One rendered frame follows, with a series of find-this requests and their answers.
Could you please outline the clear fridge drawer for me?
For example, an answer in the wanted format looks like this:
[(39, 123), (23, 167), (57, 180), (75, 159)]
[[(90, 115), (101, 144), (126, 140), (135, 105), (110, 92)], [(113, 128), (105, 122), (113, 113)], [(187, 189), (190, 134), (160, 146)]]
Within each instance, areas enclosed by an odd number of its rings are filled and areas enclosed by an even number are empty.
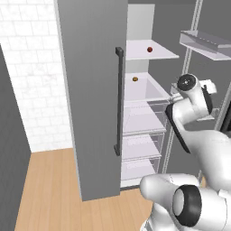
[(123, 134), (165, 133), (168, 104), (161, 101), (126, 102), (124, 107)]
[(130, 161), (159, 157), (162, 152), (164, 134), (141, 134), (123, 138), (122, 160)]
[(159, 169), (160, 157), (122, 162), (121, 180), (142, 178)]

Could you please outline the white fridge shelf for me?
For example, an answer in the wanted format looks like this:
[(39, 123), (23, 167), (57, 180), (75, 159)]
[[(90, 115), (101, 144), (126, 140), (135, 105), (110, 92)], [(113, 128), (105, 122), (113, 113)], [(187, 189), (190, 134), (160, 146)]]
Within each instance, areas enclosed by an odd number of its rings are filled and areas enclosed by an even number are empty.
[[(133, 77), (137, 77), (138, 81), (133, 82)], [(148, 72), (125, 74), (126, 102), (170, 99), (171, 96)]]
[[(152, 52), (147, 51), (148, 47), (152, 47)], [(168, 60), (178, 57), (179, 55), (153, 40), (128, 40), (126, 42), (126, 60)]]

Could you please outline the grey fridge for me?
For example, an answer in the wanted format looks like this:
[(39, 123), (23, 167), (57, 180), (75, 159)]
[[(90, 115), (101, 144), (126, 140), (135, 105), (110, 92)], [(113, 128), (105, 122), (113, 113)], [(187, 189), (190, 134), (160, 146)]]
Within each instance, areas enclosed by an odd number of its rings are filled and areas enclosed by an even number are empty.
[[(126, 41), (152, 40), (154, 10), (155, 10), (155, 5), (153, 4), (148, 4), (148, 5), (129, 4), (128, 5)], [(125, 60), (125, 74), (140, 73), (140, 72), (149, 73), (149, 64), (151, 61), (152, 60)], [(171, 102), (171, 99), (154, 100), (154, 101), (161, 101), (169, 104)], [(149, 134), (165, 135), (165, 133), (149, 133)], [(121, 188), (122, 189), (136, 188), (139, 186), (140, 180), (141, 178), (136, 178), (131, 180), (121, 180)]]

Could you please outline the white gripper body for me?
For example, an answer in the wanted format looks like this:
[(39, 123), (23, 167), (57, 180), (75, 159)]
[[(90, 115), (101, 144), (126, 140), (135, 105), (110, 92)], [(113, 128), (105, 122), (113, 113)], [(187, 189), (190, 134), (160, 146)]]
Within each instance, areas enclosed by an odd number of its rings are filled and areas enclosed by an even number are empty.
[(205, 84), (207, 86), (207, 91), (209, 94), (216, 94), (217, 93), (217, 87), (210, 79), (207, 79), (205, 81)]

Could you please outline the dark grey tall cabinet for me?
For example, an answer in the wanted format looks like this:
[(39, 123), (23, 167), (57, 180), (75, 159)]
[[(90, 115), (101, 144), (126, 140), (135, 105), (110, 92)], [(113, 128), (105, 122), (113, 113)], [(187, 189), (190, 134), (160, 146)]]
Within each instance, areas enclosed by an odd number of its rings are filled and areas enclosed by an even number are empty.
[(0, 231), (14, 231), (31, 149), (0, 46)]

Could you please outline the grey open fridge door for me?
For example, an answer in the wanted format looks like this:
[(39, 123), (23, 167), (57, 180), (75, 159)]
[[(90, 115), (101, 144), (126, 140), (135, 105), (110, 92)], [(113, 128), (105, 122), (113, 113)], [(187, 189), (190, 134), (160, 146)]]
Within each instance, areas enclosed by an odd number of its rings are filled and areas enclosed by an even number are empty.
[[(162, 60), (154, 64), (158, 82), (167, 92), (182, 73), (185, 55), (189, 52), (180, 45), (180, 33), (190, 29), (194, 23), (197, 2), (202, 3), (197, 28), (231, 41), (231, 0), (184, 0), (181, 4), (171, 1), (168, 5), (158, 5), (154, 16), (154, 39), (179, 55), (176, 60)], [(188, 72), (200, 80), (210, 79), (216, 84), (213, 106), (221, 110), (231, 88), (231, 60), (211, 60), (193, 51), (190, 53)], [(167, 127), (163, 150), (169, 155), (169, 160), (161, 161), (162, 171), (188, 173), (198, 178), (202, 176), (196, 158), (184, 152), (170, 126)]]

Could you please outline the grey closed fridge door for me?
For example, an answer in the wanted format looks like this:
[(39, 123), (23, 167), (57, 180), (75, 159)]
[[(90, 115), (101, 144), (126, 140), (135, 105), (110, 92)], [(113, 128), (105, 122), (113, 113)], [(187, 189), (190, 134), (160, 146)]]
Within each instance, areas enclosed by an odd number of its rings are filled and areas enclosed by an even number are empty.
[[(55, 0), (81, 199), (120, 194), (128, 0)], [(118, 56), (124, 50), (121, 155)]]

